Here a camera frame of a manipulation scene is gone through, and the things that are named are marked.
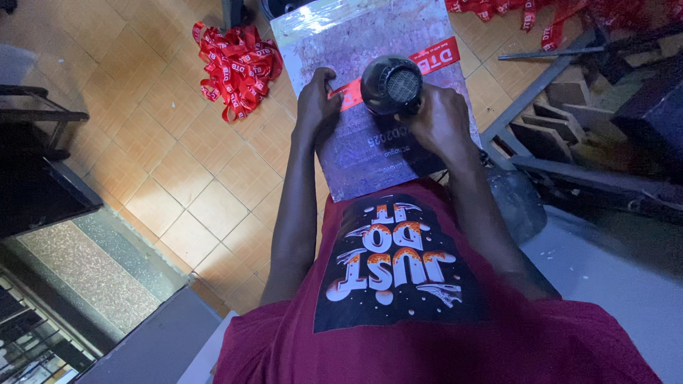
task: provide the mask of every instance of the person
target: person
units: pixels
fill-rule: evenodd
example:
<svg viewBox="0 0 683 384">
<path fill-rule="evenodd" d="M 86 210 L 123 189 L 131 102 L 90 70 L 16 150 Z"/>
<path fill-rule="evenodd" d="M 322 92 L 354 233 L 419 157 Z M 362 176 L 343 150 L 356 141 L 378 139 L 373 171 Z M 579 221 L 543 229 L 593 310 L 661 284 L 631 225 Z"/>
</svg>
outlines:
<svg viewBox="0 0 683 384">
<path fill-rule="evenodd" d="M 328 197 L 314 261 L 313 153 L 339 118 L 334 77 L 317 69 L 299 96 L 270 276 L 227 328 L 214 383 L 659 382 L 613 317 L 563 300 L 515 245 L 455 90 L 426 83 L 419 113 L 397 117 L 448 187 Z"/>
</svg>

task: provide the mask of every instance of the graphic print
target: graphic print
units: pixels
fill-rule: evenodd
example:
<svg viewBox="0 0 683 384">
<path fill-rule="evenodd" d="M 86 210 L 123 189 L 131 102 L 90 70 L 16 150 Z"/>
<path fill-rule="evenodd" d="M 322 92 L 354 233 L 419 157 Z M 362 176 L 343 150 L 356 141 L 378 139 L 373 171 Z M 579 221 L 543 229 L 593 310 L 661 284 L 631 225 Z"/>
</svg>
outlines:
<svg viewBox="0 0 683 384">
<path fill-rule="evenodd" d="M 462 324 L 487 318 L 474 275 L 431 209 L 398 194 L 345 209 L 314 333 L 404 319 Z"/>
</svg>

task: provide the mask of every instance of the orange floor tile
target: orange floor tile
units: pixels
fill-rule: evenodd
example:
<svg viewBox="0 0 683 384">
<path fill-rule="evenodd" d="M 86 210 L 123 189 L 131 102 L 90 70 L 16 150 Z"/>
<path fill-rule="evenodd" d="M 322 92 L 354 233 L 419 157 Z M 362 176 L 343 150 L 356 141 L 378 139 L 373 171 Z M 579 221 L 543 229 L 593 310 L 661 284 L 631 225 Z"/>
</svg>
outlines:
<svg viewBox="0 0 683 384">
<path fill-rule="evenodd" d="M 272 37 L 257 1 L 245 4 L 260 35 Z M 519 11 L 489 23 L 472 13 L 450 18 L 484 130 L 547 66 L 495 56 L 537 49 L 542 28 L 520 31 Z M 0 42 L 38 54 L 25 84 L 90 114 L 71 127 L 69 167 L 180 270 L 194 272 L 198 292 L 244 313 L 258 305 L 270 273 L 296 96 L 285 70 L 256 111 L 226 124 L 223 107 L 199 91 L 198 20 L 218 25 L 220 0 L 22 0 L 13 15 L 0 14 Z M 318 232 L 328 193 L 316 161 Z"/>
</svg>

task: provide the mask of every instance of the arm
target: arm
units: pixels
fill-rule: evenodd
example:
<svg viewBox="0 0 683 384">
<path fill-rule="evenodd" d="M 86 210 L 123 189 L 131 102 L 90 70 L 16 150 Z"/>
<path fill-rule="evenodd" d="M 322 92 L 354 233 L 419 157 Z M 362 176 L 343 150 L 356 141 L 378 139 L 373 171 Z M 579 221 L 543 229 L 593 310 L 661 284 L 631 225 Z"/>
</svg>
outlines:
<svg viewBox="0 0 683 384">
<path fill-rule="evenodd" d="M 479 161 L 479 150 L 470 138 L 464 97 L 453 89 L 425 84 L 419 114 L 400 119 L 408 122 L 424 148 L 446 164 L 458 224 L 472 248 L 491 263 L 503 281 L 526 298 L 558 297 L 505 227 Z"/>
<path fill-rule="evenodd" d="M 331 69 L 318 68 L 311 83 L 299 94 L 298 119 L 292 131 L 270 249 L 270 275 L 260 305 L 294 297 L 316 256 L 318 212 L 313 154 L 316 140 L 323 140 L 339 119 L 342 94 L 327 98 L 331 91 L 328 80 L 334 77 Z"/>
</svg>

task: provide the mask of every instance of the hand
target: hand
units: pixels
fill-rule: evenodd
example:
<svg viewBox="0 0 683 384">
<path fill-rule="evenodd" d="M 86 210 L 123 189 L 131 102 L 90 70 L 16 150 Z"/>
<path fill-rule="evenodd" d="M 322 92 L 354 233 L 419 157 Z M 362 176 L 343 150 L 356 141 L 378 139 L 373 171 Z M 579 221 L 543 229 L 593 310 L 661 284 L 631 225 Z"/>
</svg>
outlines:
<svg viewBox="0 0 683 384">
<path fill-rule="evenodd" d="M 480 166 L 479 151 L 469 132 L 465 98 L 452 88 L 424 83 L 417 115 L 397 116 L 426 150 L 443 160 L 451 172 Z"/>
<path fill-rule="evenodd" d="M 340 92 L 328 99 L 332 92 L 329 84 L 337 76 L 330 68 L 320 67 L 311 82 L 301 90 L 298 99 L 296 126 L 292 132 L 292 145 L 313 148 L 316 140 L 326 139 L 339 122 L 344 95 Z"/>
</svg>

